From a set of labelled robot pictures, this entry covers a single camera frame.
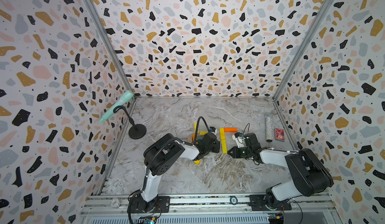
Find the orange block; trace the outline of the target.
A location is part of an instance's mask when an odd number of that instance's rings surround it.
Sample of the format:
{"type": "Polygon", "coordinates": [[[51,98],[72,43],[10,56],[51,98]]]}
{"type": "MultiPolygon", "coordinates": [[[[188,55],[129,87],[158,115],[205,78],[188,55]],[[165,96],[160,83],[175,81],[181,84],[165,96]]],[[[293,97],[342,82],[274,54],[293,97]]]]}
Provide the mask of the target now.
{"type": "Polygon", "coordinates": [[[236,133],[237,131],[237,128],[224,128],[225,133],[236,133]]]}

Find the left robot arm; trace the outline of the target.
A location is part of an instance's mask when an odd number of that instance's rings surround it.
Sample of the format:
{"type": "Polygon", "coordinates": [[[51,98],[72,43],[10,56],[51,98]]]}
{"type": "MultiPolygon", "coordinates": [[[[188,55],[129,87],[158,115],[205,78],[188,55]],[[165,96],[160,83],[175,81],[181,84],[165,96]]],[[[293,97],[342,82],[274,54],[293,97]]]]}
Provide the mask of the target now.
{"type": "Polygon", "coordinates": [[[206,133],[202,139],[196,140],[194,143],[183,141],[170,133],[164,135],[148,147],[143,154],[146,169],[141,198],[146,203],[157,198],[161,176],[179,158],[198,161],[210,153],[219,153],[220,148],[220,141],[212,132],[206,133]]]}

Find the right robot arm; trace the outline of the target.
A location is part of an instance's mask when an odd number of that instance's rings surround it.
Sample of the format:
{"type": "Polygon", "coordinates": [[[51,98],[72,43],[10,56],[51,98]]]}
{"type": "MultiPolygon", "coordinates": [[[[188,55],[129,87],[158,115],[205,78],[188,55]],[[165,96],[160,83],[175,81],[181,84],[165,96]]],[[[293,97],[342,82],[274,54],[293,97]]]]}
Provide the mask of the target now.
{"type": "Polygon", "coordinates": [[[237,146],[228,150],[234,159],[252,160],[256,165],[273,164],[288,169],[291,180],[266,189],[263,203],[269,210],[276,210],[290,199],[310,197],[332,187],[331,174],[308,148],[299,151],[277,150],[261,147],[254,133],[233,135],[237,146]]]}

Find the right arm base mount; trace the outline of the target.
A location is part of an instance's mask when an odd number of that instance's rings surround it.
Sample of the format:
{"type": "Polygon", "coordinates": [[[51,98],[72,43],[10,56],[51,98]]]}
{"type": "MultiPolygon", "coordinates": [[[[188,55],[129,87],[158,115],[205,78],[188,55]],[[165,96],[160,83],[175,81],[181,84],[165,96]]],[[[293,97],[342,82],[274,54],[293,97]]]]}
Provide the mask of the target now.
{"type": "Polygon", "coordinates": [[[265,195],[250,195],[249,206],[252,211],[291,211],[289,200],[278,201],[269,193],[265,195]]]}

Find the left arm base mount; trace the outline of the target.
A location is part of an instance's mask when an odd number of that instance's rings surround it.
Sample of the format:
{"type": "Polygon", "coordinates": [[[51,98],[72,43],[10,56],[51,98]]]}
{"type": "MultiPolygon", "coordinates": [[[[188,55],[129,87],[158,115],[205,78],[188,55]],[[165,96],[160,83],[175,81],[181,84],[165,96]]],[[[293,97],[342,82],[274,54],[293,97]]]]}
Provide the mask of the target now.
{"type": "Polygon", "coordinates": [[[127,208],[128,214],[168,213],[170,207],[169,196],[157,196],[146,202],[141,195],[131,197],[127,208]]]}

